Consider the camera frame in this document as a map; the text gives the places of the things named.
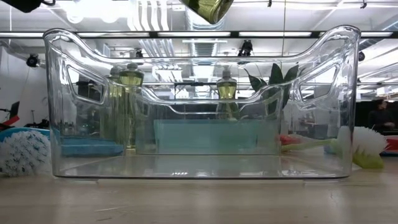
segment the wall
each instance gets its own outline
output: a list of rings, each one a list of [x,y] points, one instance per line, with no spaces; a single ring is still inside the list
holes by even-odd
[[[11,109],[11,105],[20,101],[19,121],[13,126],[22,127],[48,119],[47,79],[43,68],[30,68],[25,60],[8,54],[0,47],[0,108]],[[7,113],[0,111],[0,122],[6,119]]]

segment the table surface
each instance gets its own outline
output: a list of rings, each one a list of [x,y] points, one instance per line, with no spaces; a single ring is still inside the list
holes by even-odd
[[[398,223],[385,162],[339,182],[0,178],[0,223]]]

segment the green plant leaf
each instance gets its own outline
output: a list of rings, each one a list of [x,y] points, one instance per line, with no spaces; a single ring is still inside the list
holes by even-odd
[[[287,71],[284,82],[290,82],[294,80],[297,77],[297,72],[299,71],[299,66],[296,65]],[[285,108],[287,101],[289,100],[289,93],[290,93],[290,88],[292,87],[292,84],[285,85],[284,87],[284,99],[282,103],[282,109]]]
[[[267,90],[266,92],[265,92],[265,97],[266,98],[270,98],[270,97],[273,97],[275,94],[277,94],[278,93],[278,91],[279,91],[279,89],[277,89],[277,88],[271,88],[271,89],[269,89],[269,90]],[[269,103],[268,105],[267,105],[267,107],[268,107],[268,114],[273,114],[273,113],[275,113],[275,111],[276,111],[276,106],[277,106],[277,102],[276,101],[273,101],[272,103]]]
[[[284,78],[284,82],[290,82],[293,79],[295,79],[297,77],[297,72],[299,72],[299,66],[296,65],[294,67],[291,67],[289,69],[289,71],[287,71],[285,78]]]
[[[254,91],[259,91],[261,87],[266,86],[267,83],[261,78],[257,78],[254,76],[249,75],[250,85]]]
[[[272,64],[271,76],[269,77],[269,84],[280,84],[284,82],[284,76],[279,66],[275,63]]]

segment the soap dispenser bottle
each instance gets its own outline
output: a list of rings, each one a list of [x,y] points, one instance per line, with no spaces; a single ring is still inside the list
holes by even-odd
[[[123,124],[123,121],[118,119],[123,90],[121,86],[118,86],[118,84],[120,84],[120,69],[121,67],[115,65],[109,72],[109,75],[106,76],[110,82],[108,83],[108,95],[104,96],[106,98],[106,106],[101,110],[100,113],[101,121],[99,129],[101,138],[113,140],[117,143],[123,143],[123,138],[119,136],[121,133],[118,131],[120,125]]]
[[[225,65],[223,77],[217,81],[219,98],[221,100],[234,100],[237,85],[237,81],[231,78],[229,65]],[[239,117],[239,108],[236,103],[219,103],[216,111],[218,119],[236,120]]]
[[[125,147],[126,154],[135,154],[135,141],[136,141],[136,113],[134,108],[134,95],[139,93],[140,90],[135,87],[141,87],[144,81],[144,72],[138,69],[136,63],[130,63],[127,65],[127,69],[124,69],[119,73],[121,84],[124,86],[124,106],[125,106]]]

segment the brush handle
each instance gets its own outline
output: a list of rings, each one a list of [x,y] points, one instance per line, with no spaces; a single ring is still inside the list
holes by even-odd
[[[331,144],[333,139],[319,140],[315,142],[306,142],[301,144],[289,144],[286,146],[282,146],[282,152],[287,152],[291,150],[304,150],[310,147],[318,147],[318,146],[326,146]]]

